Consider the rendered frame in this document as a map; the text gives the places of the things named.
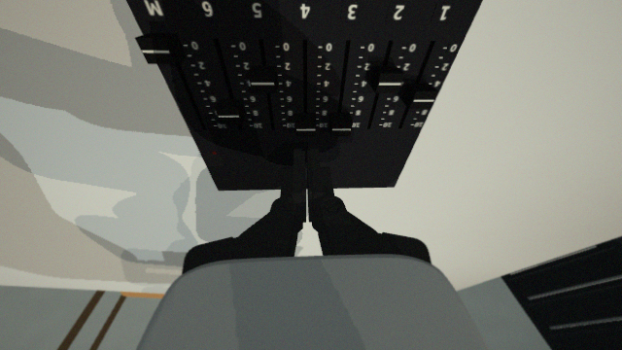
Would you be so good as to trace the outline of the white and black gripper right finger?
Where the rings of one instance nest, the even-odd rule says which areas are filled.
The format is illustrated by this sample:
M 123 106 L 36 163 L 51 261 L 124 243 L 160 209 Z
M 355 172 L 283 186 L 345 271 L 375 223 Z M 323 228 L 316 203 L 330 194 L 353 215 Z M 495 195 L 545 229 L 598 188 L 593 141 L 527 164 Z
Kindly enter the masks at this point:
M 323 256 L 388 254 L 432 263 L 421 240 L 378 233 L 347 211 L 344 202 L 334 196 L 330 168 L 321 167 L 318 148 L 307 151 L 307 191 L 309 223 L 318 232 Z

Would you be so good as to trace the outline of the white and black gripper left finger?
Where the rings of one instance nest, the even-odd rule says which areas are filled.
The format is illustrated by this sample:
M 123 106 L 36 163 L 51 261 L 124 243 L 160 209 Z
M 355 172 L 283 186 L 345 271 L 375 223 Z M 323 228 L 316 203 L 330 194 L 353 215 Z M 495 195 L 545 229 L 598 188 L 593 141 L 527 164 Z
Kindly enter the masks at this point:
M 297 234 L 306 223 L 305 151 L 294 149 L 294 167 L 283 167 L 281 195 L 270 212 L 242 232 L 191 248 L 182 274 L 218 261 L 294 257 Z

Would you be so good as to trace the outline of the black lighting desk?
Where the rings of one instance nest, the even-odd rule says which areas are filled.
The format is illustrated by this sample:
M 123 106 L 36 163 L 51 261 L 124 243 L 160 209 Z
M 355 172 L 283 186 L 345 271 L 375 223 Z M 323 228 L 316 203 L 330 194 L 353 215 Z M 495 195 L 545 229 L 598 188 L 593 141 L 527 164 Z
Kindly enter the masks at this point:
M 218 191 L 394 188 L 482 1 L 126 0 Z

